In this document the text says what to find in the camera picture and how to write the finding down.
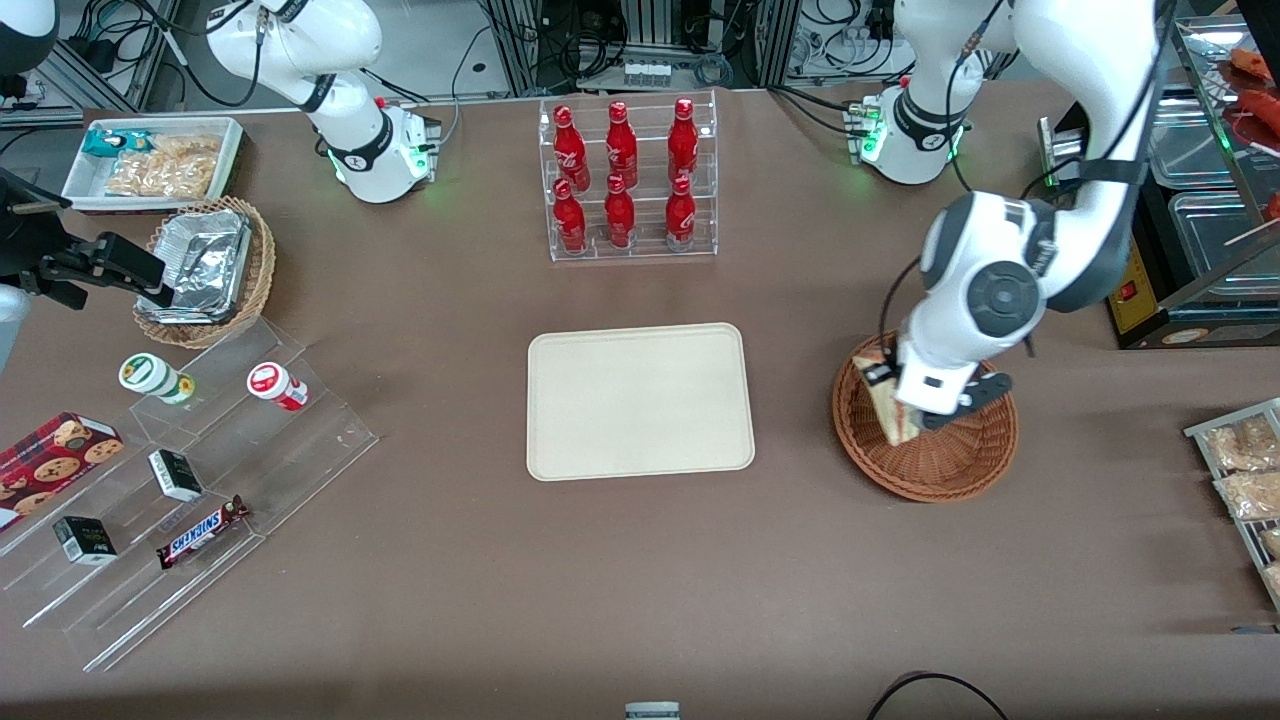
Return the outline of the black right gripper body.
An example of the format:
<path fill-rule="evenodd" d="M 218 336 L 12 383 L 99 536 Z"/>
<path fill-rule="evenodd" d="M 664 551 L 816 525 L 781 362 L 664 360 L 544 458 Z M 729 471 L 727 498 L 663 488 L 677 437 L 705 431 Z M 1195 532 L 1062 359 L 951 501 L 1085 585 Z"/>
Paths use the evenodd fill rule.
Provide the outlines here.
<path fill-rule="evenodd" d="M 70 201 L 6 169 L 1 169 L 1 278 L 10 283 L 42 258 L 73 245 L 60 217 Z"/>

